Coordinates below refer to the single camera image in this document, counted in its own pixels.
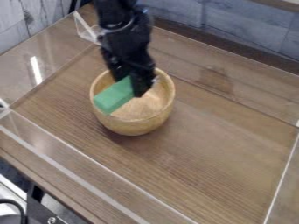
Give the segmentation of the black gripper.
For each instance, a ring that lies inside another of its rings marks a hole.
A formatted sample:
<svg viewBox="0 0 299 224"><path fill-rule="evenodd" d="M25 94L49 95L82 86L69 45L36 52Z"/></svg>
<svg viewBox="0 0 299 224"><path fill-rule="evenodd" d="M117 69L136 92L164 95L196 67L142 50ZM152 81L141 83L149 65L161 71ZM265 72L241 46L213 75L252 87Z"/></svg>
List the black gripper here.
<svg viewBox="0 0 299 224"><path fill-rule="evenodd" d="M124 26L101 29L100 52L113 80L118 82L129 75L134 97L141 97L154 79L154 61L148 53L150 18L144 11L134 11Z"/></svg>

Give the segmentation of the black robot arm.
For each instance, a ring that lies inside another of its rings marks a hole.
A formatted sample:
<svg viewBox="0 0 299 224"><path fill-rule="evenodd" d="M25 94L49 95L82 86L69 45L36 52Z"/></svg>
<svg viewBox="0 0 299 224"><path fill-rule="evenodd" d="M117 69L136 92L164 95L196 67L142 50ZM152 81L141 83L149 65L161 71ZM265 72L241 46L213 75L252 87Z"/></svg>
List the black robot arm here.
<svg viewBox="0 0 299 224"><path fill-rule="evenodd" d="M100 52L114 81L129 76L134 97L150 89L154 61L148 53L152 21L137 0L93 0Z"/></svg>

